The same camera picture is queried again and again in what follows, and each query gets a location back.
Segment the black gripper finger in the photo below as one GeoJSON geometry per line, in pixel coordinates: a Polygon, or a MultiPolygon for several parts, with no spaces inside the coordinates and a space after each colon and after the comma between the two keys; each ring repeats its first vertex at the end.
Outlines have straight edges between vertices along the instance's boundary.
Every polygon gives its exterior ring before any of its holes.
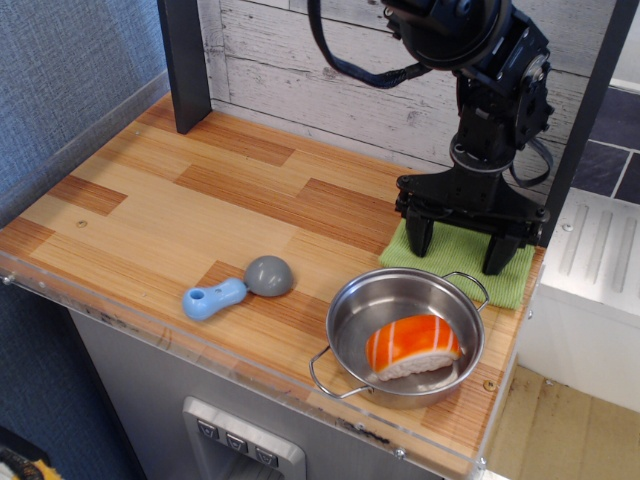
{"type": "Polygon", "coordinates": [[[405,231],[411,251],[418,257],[427,254],[431,244],[434,220],[420,211],[409,209],[405,215],[405,231]]]}
{"type": "Polygon", "coordinates": [[[485,275],[499,275],[520,248],[518,237],[493,235],[490,237],[484,258],[482,272],[485,275]]]}

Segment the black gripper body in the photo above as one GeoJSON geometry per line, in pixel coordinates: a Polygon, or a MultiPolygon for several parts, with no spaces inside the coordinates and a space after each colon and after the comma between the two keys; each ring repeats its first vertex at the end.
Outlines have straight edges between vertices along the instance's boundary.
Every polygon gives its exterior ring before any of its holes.
{"type": "Polygon", "coordinates": [[[521,195],[500,173],[478,173],[458,165],[432,174],[397,179],[396,210],[405,220],[409,209],[437,222],[505,237],[518,237],[520,246],[535,244],[548,210],[521,195]]]}

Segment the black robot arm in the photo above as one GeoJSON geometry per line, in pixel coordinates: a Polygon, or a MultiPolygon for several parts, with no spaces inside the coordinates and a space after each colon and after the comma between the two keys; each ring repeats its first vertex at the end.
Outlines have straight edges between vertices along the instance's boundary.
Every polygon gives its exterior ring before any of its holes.
{"type": "Polygon", "coordinates": [[[518,152],[538,140],[554,109],[547,101],[548,40],[509,1],[388,1],[388,27],[428,70],[456,78],[459,116],[451,169],[398,178],[396,209],[412,252],[426,255],[442,222],[489,235],[482,271],[497,275],[518,249],[538,242],[550,215],[506,182],[518,152]]]}

